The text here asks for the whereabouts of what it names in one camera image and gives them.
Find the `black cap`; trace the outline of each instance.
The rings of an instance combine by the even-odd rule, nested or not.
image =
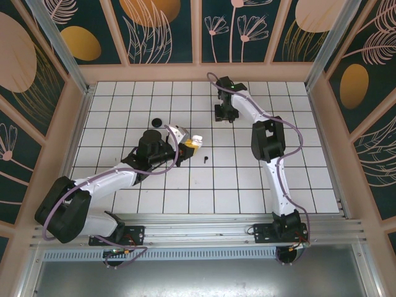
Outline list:
[[[162,126],[162,121],[161,119],[155,118],[152,120],[151,125],[153,125],[154,128],[159,128]]]

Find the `perforated metal strip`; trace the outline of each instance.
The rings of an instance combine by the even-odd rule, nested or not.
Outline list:
[[[76,251],[49,250],[45,252],[43,262],[95,262],[103,261],[102,249]],[[113,256],[109,260],[130,259],[138,252]],[[219,248],[183,248],[183,249],[149,249],[137,260],[220,260],[220,259],[272,259],[275,247],[219,247]]]

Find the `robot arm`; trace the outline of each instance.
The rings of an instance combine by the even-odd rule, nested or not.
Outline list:
[[[62,196],[86,183],[74,191],[65,203],[62,203],[49,221],[48,231],[60,242],[68,243],[78,235],[100,235],[117,243],[124,233],[124,223],[112,213],[99,212],[90,207],[91,201],[101,199],[119,189],[134,186],[142,182],[148,174],[134,170],[152,172],[168,160],[174,160],[176,150],[178,159],[176,166],[191,158],[202,146],[202,137],[193,136],[182,127],[169,127],[175,136],[164,141],[156,130],[147,130],[139,140],[139,146],[112,169],[75,181],[63,176],[55,181],[44,201],[36,211],[35,220],[44,225],[50,211]]]
[[[265,116],[281,118],[279,116],[272,117],[262,108],[259,108],[259,105],[254,102],[243,84],[234,84],[228,77],[218,79],[216,84],[231,92],[219,89],[218,98],[222,100],[222,104],[215,105],[215,120],[227,120],[232,123],[239,118],[241,113],[244,119],[252,124],[252,153],[265,170],[272,194],[273,233],[276,234],[277,239],[283,242],[293,242],[295,233],[303,234],[306,225],[301,223],[295,206],[285,197],[285,193],[290,197],[290,192],[283,159],[281,158],[284,156],[286,147],[283,124]]]
[[[238,93],[241,93],[251,98],[249,92],[246,90],[239,91]],[[278,179],[276,169],[278,159],[283,156],[285,149],[285,136],[283,133],[283,127],[280,127],[282,124],[277,125],[278,123],[275,123],[274,121],[265,118],[263,114],[266,114],[267,116],[272,115],[268,114],[263,109],[261,109],[260,113],[257,112],[255,107],[253,107],[249,101],[247,101],[244,97],[240,95],[233,95],[231,98],[231,104],[233,108],[238,110],[238,112],[243,115],[245,120],[252,124],[252,152],[254,157],[260,161],[261,166],[264,168],[265,175],[267,176],[268,182],[270,184],[270,190],[272,194],[272,208],[274,214],[280,217],[281,215],[289,215],[293,213],[296,208],[293,204],[289,203],[289,201],[283,195],[283,191],[280,187],[280,183],[282,183],[283,187],[285,188],[286,192],[290,197],[289,188],[285,176],[285,170],[283,166],[283,159],[280,160],[279,164],[281,180]],[[270,133],[274,132],[274,135],[272,136],[273,139],[271,138],[271,136],[267,137],[267,131],[269,131]],[[274,156],[270,155],[269,152],[269,148],[271,145],[273,146],[272,153]]]

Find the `enclosure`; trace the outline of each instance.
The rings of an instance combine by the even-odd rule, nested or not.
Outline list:
[[[1,296],[396,295],[395,19],[394,0],[3,0]],[[304,139],[285,176],[312,247],[291,267],[249,232],[273,220],[270,182],[251,123],[215,120],[208,72]],[[167,124],[202,147],[91,202],[144,227],[144,256],[109,271],[88,236],[43,240],[58,177],[102,173]]]

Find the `white grid floor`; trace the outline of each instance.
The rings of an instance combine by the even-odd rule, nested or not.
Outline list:
[[[292,199],[309,213],[339,213],[316,124],[302,82],[244,82],[260,106],[300,129],[303,151],[285,160]],[[180,168],[94,202],[114,213],[271,213],[265,172],[250,149],[251,125],[214,121],[217,90],[208,82],[99,82],[75,158],[72,179],[118,164],[160,118],[203,136]],[[165,138],[166,129],[158,129]],[[286,152],[299,145],[285,126]]]

